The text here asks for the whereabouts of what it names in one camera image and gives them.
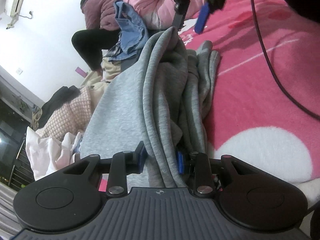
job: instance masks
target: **wall outlet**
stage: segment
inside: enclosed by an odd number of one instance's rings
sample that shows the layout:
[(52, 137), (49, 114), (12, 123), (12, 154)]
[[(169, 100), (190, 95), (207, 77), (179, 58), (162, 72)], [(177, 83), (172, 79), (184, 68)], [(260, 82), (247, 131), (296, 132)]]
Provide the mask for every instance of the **wall outlet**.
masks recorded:
[(23, 72), (23, 70), (22, 70), (21, 68), (18, 68), (18, 69), (16, 70), (16, 73), (17, 73), (18, 75), (21, 75), (22, 72)]

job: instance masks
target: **white line on blanket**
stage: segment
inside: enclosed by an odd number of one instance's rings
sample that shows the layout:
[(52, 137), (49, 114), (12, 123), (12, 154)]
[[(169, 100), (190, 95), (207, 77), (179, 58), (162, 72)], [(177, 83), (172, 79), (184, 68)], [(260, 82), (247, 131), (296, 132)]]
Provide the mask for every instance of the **white line on blanket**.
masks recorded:
[[(285, 45), (285, 44), (287, 44), (287, 43), (295, 42), (295, 41), (298, 41), (298, 40), (299, 40), (299, 39), (294, 39), (294, 40), (291, 40), (291, 41), (284, 41), (284, 42), (280, 43), (280, 44), (277, 45), (277, 46), (274, 46), (274, 47), (272, 47), (272, 48), (270, 48), (270, 49), (267, 49), (267, 52), (272, 51), (272, 50), (274, 50), (275, 48), (279, 48), (279, 47), (281, 47), (281, 46), (283, 46), (283, 45)], [(253, 60), (253, 59), (257, 58), (257, 57), (260, 57), (260, 56), (262, 56), (262, 55), (263, 55), (263, 52), (255, 55), (255, 56), (253, 56), (253, 57), (251, 57), (251, 58), (249, 58), (249, 59), (247, 59), (247, 60), (245, 60), (245, 61), (243, 61), (243, 62), (241, 62), (241, 63), (239, 63), (239, 64), (237, 64), (237, 65), (235, 65), (235, 66), (233, 66), (233, 67), (231, 67), (231, 68), (228, 68), (228, 69), (226, 69), (226, 70), (224, 70), (224, 71), (221, 71), (221, 72), (218, 74), (218, 76), (223, 75), (224, 73), (227, 73), (227, 72), (229, 72), (230, 70), (233, 70), (233, 69), (235, 69), (235, 68), (237, 68), (237, 67), (240, 67), (241, 65), (243, 65), (243, 64), (245, 64), (245, 63), (247, 63), (247, 62), (249, 62), (249, 61), (251, 61), (251, 60)]]

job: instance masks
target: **blue denim garment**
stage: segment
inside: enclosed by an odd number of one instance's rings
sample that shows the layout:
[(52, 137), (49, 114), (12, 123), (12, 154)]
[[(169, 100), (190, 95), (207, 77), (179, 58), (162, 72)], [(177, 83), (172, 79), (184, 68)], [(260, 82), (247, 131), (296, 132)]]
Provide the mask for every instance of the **blue denim garment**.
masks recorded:
[(145, 23), (130, 4), (116, 0), (114, 7), (116, 9), (115, 19), (121, 32), (117, 44), (105, 55), (109, 57), (109, 61), (124, 60), (136, 56), (137, 50), (142, 49), (149, 39)]

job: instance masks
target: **gray curtain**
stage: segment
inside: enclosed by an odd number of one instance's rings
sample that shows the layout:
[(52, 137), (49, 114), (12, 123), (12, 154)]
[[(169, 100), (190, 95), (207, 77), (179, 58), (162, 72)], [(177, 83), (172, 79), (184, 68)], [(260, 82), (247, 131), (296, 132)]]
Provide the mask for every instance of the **gray curtain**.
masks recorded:
[(16, 191), (0, 182), (0, 236), (9, 239), (21, 230), (13, 211), (13, 199)]

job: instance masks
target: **gray fabric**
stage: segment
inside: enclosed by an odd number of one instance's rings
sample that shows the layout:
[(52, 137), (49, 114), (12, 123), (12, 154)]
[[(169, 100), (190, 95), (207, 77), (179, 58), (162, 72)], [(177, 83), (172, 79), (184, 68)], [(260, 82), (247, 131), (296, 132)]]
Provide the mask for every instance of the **gray fabric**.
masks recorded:
[(86, 129), (81, 157), (134, 150), (148, 152), (143, 174), (127, 177), (129, 188), (184, 187), (175, 149), (183, 136), (188, 151), (206, 152), (202, 119), (212, 101), (219, 54), (204, 42), (186, 50), (174, 27), (153, 35), (139, 60), (109, 85)]
[(0, 183), (0, 236), (9, 239), (21, 230), (13, 211), (13, 199), (16, 191)]

